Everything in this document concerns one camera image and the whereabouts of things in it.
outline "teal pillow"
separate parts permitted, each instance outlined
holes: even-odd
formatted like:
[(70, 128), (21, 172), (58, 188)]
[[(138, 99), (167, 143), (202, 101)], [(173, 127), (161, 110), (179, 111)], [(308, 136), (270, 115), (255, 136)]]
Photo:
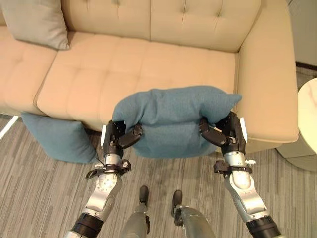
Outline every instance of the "teal pillow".
[(127, 131), (141, 123), (144, 134), (134, 145), (138, 155), (180, 158), (210, 154), (216, 147), (199, 134), (199, 121), (216, 123), (226, 117), (240, 95), (207, 86), (137, 93), (119, 102), (112, 120), (123, 120)]
[(53, 119), (29, 113), (22, 113), (21, 117), (48, 156), (75, 163), (97, 160), (96, 150), (81, 122)]

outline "white side table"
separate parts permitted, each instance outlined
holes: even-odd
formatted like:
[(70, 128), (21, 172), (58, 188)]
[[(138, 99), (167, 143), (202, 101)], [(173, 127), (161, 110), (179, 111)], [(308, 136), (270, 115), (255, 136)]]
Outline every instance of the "white side table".
[(317, 78), (298, 92), (298, 128), (299, 139), (277, 150), (297, 167), (317, 172)]

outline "striped gray carpet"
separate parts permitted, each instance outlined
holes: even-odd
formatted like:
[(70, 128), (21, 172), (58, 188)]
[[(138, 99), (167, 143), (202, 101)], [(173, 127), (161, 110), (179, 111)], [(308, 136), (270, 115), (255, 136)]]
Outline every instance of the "striped gray carpet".
[[(1, 128), (7, 121), (8, 117), (0, 115)], [(99, 137), (91, 138), (97, 145)], [(213, 172), (220, 154), (154, 160), (137, 157), (128, 149), (125, 158), (133, 170), (123, 176), (123, 189), (99, 238), (119, 238), (143, 184), (150, 188), (150, 238), (185, 237), (169, 214), (176, 189), (183, 190), (184, 205), (206, 215), (216, 237), (250, 237), (223, 177)], [(317, 238), (317, 174), (294, 167), (276, 150), (248, 158), (257, 162), (256, 189), (281, 231), (289, 238)], [(92, 167), (48, 158), (19, 120), (0, 141), (0, 238), (63, 238), (94, 187), (94, 181), (85, 180)]]

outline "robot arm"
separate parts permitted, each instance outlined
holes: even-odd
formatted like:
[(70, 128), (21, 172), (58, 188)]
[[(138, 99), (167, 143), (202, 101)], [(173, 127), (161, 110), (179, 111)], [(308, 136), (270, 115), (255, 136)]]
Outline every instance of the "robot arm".
[(131, 132), (125, 134), (125, 125), (122, 121), (109, 122), (103, 142), (103, 161), (96, 164), (95, 169), (86, 175), (87, 179), (98, 177), (95, 190), (65, 238), (97, 237), (122, 187), (121, 176), (131, 170), (129, 161), (122, 159), (123, 149), (139, 141), (142, 133), (143, 130), (139, 124)]
[(217, 161), (214, 171), (224, 175), (225, 186), (252, 236), (254, 238), (284, 237), (254, 188), (249, 164), (255, 162), (245, 159), (247, 135), (244, 120), (238, 119), (235, 113), (230, 112), (215, 127), (211, 127), (208, 120), (202, 118), (200, 133), (208, 142), (221, 147), (225, 161)]

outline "sofa backrest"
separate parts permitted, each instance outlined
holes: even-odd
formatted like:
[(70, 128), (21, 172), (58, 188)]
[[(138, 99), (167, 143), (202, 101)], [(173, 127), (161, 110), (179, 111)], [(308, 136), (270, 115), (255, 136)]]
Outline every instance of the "sofa backrest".
[(261, 0), (62, 0), (70, 31), (237, 52)]
[(2, 14), (2, 10), (1, 10), (1, 6), (0, 6), (0, 26), (4, 26), (5, 25), (5, 20)]

